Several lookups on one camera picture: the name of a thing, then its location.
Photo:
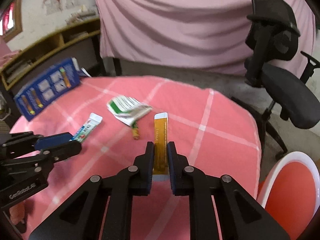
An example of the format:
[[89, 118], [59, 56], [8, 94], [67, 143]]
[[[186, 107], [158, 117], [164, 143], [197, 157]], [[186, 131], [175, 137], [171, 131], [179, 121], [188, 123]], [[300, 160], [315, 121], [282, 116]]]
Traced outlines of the red and white basin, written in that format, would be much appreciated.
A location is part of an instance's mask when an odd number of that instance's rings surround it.
[[291, 239], [298, 239], [319, 208], [319, 171], [315, 162], [299, 151], [285, 155], [259, 185], [257, 202]]

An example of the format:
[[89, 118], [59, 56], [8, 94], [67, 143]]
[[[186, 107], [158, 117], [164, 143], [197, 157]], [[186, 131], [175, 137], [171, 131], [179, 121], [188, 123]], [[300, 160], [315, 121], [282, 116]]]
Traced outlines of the orange sachet packet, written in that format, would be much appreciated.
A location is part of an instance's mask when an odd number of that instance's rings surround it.
[[153, 181], [165, 181], [169, 178], [169, 165], [167, 154], [168, 114], [157, 113], [154, 116], [154, 161]]

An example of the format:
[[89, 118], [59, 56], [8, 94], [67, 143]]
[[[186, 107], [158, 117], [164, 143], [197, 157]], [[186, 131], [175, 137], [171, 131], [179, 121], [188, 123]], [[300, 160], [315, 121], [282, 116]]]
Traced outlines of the green white crumpled wrapper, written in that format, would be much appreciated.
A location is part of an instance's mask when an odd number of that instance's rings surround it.
[[112, 98], [107, 103], [107, 109], [117, 120], [132, 126], [138, 119], [147, 115], [152, 107], [135, 98], [121, 95]]

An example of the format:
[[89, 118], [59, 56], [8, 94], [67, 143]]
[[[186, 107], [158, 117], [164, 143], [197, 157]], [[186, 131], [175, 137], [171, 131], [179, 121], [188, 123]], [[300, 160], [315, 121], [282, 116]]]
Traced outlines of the pink checkered tablecloth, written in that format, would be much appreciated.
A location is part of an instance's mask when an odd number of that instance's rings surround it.
[[[107, 109], [115, 96], [147, 103], [152, 111], [138, 121], [140, 138]], [[168, 139], [190, 165], [214, 177], [228, 174], [257, 196], [261, 150], [256, 124], [245, 109], [212, 89], [199, 89], [159, 77], [85, 78], [32, 121], [19, 118], [12, 132], [45, 136], [75, 133], [91, 113], [102, 117], [83, 142], [79, 155], [59, 162], [48, 187], [25, 201], [30, 233], [92, 175], [109, 177], [132, 165], [154, 140], [154, 116], [168, 114]]]

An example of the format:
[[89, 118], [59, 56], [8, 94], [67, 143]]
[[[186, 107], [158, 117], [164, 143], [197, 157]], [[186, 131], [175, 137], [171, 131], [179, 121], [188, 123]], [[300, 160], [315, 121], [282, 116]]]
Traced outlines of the green orange small sachet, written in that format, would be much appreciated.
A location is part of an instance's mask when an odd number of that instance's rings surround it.
[[135, 140], [139, 140], [140, 139], [140, 133], [139, 133], [139, 127], [138, 127], [138, 124], [137, 124], [136, 121], [132, 124], [131, 129], [132, 129], [133, 138]]

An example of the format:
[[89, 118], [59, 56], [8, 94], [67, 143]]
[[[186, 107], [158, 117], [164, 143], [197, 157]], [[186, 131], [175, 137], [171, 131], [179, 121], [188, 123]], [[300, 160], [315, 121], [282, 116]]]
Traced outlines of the pink hanging sheet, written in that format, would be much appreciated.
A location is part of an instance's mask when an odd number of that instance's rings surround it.
[[244, 75], [251, 0], [96, 0], [100, 53], [133, 62]]

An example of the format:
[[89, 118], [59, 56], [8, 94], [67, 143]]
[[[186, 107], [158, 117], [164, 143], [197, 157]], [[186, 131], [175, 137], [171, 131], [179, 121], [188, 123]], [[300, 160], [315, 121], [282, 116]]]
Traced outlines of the wooden wall shelf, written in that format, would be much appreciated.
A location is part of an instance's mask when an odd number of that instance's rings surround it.
[[98, 17], [81, 21], [58, 29], [31, 44], [1, 68], [1, 82], [6, 91], [25, 75], [55, 54], [86, 39], [100, 35]]

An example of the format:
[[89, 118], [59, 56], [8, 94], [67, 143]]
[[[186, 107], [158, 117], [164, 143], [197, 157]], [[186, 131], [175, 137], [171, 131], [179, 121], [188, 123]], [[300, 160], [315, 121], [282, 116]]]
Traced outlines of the blue cardboard box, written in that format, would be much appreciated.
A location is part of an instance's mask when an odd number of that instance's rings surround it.
[[79, 65], [74, 57], [52, 65], [24, 85], [14, 96], [21, 115], [31, 121], [47, 106], [80, 84]]

